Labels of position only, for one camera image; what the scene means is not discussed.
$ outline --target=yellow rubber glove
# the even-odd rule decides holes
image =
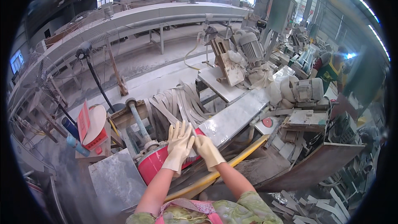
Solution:
[[[174,177],[181,175],[181,166],[188,157],[193,143],[195,142],[194,136],[189,137],[191,132],[191,124],[189,124],[188,128],[185,130],[185,121],[183,121],[182,124],[181,122],[177,122],[176,128],[173,128],[172,125],[169,127],[169,145],[167,147],[169,156],[167,156],[164,161],[162,168],[175,171]]]
[[[204,135],[197,135],[195,138],[195,146],[199,155],[206,161],[208,171],[215,172],[216,168],[214,168],[214,166],[225,162],[225,159],[222,157],[217,147],[214,146],[210,138]]]

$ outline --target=blue bottle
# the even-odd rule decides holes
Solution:
[[[80,141],[78,141],[76,138],[72,137],[72,135],[68,135],[67,137],[67,143],[69,146],[74,148],[78,153],[82,154],[85,157],[90,156],[90,151],[87,150],[82,146]]]

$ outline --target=red label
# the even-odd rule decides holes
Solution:
[[[79,137],[81,142],[87,135],[88,128],[90,127],[90,117],[88,115],[87,99],[84,101],[83,108],[80,110],[77,119],[77,127],[79,130]]]

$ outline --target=wire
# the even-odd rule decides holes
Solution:
[[[191,66],[191,65],[187,64],[186,58],[187,58],[187,56],[188,56],[191,52],[193,52],[194,50],[196,50],[196,48],[198,47],[198,43],[199,43],[199,40],[196,41],[195,47],[194,47],[191,51],[189,51],[189,52],[185,55],[185,57],[184,57],[184,63],[185,63],[185,65],[187,65],[188,67],[191,67],[191,68],[193,68],[193,69],[196,69],[196,70],[200,70],[200,69],[197,68],[197,67],[194,67],[194,66]]]

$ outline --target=grinding wheel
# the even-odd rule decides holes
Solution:
[[[263,119],[263,124],[266,127],[271,127],[273,125],[273,121],[270,117]]]

